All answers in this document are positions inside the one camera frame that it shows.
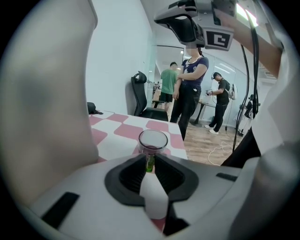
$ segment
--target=black pants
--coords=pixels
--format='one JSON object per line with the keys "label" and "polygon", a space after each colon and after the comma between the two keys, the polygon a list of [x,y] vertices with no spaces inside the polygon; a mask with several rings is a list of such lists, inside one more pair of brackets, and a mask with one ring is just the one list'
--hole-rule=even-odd
{"label": "black pants", "polygon": [[216,125],[216,127],[214,128],[215,132],[218,132],[222,126],[223,116],[224,116],[227,106],[228,106],[228,104],[226,104],[226,105],[217,104],[216,105],[214,120],[209,124],[209,126],[211,128],[213,128]]}
{"label": "black pants", "polygon": [[181,115],[178,125],[183,140],[186,136],[189,119],[194,114],[201,94],[201,89],[197,89],[196,91],[194,89],[195,88],[189,85],[180,86],[179,98],[174,102],[171,115],[170,122],[174,123],[177,123],[177,120]]}

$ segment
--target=black office chair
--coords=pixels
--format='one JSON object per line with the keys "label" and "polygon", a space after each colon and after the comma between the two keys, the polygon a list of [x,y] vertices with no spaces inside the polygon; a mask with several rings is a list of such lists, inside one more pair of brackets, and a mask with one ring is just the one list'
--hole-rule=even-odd
{"label": "black office chair", "polygon": [[158,104],[163,103],[164,101],[152,101],[155,103],[154,108],[147,107],[147,109],[145,109],[147,105],[147,99],[144,84],[146,81],[146,75],[140,71],[138,71],[138,73],[131,78],[132,88],[136,99],[134,116],[168,121],[167,112],[164,109],[157,108]]}

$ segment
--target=pink and white checkered tablecloth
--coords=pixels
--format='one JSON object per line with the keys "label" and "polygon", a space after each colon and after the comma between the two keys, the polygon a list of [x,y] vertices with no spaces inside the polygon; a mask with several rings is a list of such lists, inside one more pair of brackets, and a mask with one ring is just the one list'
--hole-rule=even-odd
{"label": "pink and white checkered tablecloth", "polygon": [[177,124],[113,112],[90,115],[90,124],[99,151],[99,162],[138,153],[138,136],[146,129],[160,130],[166,134],[169,141],[165,154],[187,159]]}

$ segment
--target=white wall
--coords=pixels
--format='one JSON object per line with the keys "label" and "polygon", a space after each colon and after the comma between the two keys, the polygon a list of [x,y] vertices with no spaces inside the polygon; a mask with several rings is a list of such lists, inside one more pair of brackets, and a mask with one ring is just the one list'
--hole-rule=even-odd
{"label": "white wall", "polygon": [[152,31],[140,0],[93,0],[98,16],[86,66],[86,94],[97,109],[133,114],[131,77],[149,72]]}

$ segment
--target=small glass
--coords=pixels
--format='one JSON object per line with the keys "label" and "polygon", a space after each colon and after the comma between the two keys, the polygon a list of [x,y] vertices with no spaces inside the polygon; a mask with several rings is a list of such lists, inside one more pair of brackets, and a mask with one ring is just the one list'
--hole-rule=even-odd
{"label": "small glass", "polygon": [[138,149],[146,154],[146,172],[151,173],[154,166],[154,154],[163,153],[168,137],[161,131],[147,129],[139,135]]}

